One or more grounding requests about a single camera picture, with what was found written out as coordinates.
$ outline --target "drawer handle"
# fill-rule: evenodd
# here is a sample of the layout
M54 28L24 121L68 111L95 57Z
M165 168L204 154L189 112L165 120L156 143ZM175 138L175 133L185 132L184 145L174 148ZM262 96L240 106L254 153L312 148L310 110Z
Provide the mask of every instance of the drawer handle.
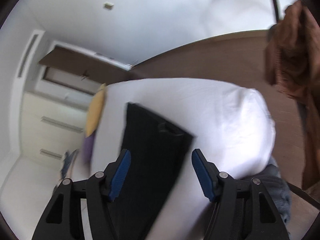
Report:
M60 121L51 119L51 118L46 117L46 116L41 117L41 122L44 122L44 123L47 123L47 124L50 124L50 125L53 125L53 126L56 126L56 127L60 127L62 129L65 129L65 130L73 131L73 132L76 132L76 133L82 133L83 132L83 128L80 128L80 127L77 127L77 126L74 126L74 125L71 125L71 124L67 124L65 122L60 122Z
M45 149L41 149L40 154L57 159L57 160L61 160L61 158L62 158L61 154L53 153L53 152L47 151Z

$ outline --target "white ceiling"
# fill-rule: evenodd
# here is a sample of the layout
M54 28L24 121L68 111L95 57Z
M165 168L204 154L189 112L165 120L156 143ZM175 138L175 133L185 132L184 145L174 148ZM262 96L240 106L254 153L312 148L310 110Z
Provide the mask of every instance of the white ceiling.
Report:
M55 39L132 65L193 41L274 23L271 0L24 1ZM111 11L103 8L106 1L114 3Z

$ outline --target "blue gripper pad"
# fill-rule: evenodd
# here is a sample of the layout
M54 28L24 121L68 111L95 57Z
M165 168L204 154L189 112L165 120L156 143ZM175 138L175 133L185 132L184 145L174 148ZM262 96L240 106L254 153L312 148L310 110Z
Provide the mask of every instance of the blue gripper pad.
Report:
M108 195L110 201L114 201L114 199L119 196L125 177L127 176L130 164L131 154L130 151L127 150L111 180L110 192Z
M192 152L191 161L192 161L193 168L195 169L195 172L197 174L198 180L200 182L203 194L210 201L214 200L215 194L213 193L212 180L202 160L200 159L198 153L195 150Z

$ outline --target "metal pivot screw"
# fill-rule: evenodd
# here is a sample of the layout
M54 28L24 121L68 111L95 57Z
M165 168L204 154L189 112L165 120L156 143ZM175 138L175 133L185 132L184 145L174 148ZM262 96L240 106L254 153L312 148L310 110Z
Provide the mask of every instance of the metal pivot screw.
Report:
M98 171L96 174L95 174L96 178L102 178L104 176L104 173L102 171Z
M225 178L228 177L228 173L222 171L222 172L219 173L219 176L220 176L221 178L225 179Z
M63 184L63 185L69 185L70 182L71 182L70 179L64 179L64 180L62 181L62 184Z
M259 185L261 183L260 179L257 179L257 178L254 178L252 182L256 185Z

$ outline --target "yellow pillow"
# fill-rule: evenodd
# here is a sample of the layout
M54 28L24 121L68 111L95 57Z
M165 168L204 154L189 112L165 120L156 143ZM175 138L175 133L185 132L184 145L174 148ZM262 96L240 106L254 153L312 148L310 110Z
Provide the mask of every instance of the yellow pillow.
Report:
M106 84L102 84L94 95L87 112L87 122L85 124L85 136L89 137L98 127L102 109L104 106Z

